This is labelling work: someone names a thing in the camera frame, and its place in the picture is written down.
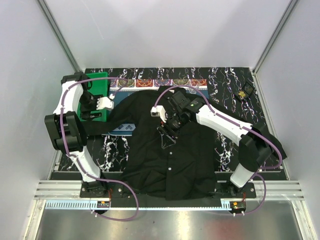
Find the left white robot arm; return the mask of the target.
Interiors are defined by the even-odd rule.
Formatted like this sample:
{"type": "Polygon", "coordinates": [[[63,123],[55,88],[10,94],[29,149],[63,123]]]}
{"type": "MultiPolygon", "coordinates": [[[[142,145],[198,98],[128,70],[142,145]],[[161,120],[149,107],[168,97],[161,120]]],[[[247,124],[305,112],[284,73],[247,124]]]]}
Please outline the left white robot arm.
{"type": "Polygon", "coordinates": [[[102,94],[89,90],[93,82],[83,72],[66,75],[61,80],[62,93],[53,114],[46,115],[44,123],[55,150],[69,157],[81,174],[81,197],[103,198],[108,184],[103,181],[100,168],[94,163],[87,148],[85,121],[102,117],[102,94]]]}

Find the gold brooch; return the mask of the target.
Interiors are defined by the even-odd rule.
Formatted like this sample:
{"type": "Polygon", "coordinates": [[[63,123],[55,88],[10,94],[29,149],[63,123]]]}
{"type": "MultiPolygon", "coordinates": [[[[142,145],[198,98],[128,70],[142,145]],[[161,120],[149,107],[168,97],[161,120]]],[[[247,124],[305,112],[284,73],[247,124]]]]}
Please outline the gold brooch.
{"type": "Polygon", "coordinates": [[[244,99],[246,97],[246,93],[244,91],[239,91],[238,92],[238,96],[241,98],[241,99],[244,99]]]}

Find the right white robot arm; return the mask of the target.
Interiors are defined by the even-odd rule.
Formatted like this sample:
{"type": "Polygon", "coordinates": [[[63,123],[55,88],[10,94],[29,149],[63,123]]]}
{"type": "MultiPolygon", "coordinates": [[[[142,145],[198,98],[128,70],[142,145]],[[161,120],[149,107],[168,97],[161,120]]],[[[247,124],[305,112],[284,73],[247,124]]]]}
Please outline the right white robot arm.
{"type": "Polygon", "coordinates": [[[161,119],[157,130],[162,135],[162,148],[175,144],[178,131],[189,122],[224,135],[239,148],[238,165],[227,181],[226,190],[235,199],[243,195],[246,183],[273,153],[266,127],[235,119],[215,109],[205,97],[190,100],[178,91],[168,98],[168,102],[171,110],[159,104],[150,110],[151,116],[161,119]]]}

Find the black button shirt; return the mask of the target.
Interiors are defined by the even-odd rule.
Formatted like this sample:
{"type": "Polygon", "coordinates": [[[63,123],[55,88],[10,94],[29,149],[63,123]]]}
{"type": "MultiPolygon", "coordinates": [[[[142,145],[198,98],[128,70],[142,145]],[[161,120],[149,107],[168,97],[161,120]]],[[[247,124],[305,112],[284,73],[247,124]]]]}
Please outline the black button shirt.
{"type": "Polygon", "coordinates": [[[83,127],[89,136],[99,136],[122,124],[135,125],[121,175],[134,191],[169,201],[204,198],[216,185],[217,132],[190,121],[178,131],[175,144],[162,148],[160,119],[150,111],[155,101],[171,110],[172,95],[165,86],[136,91],[115,106],[107,121],[85,121],[83,127]]]}

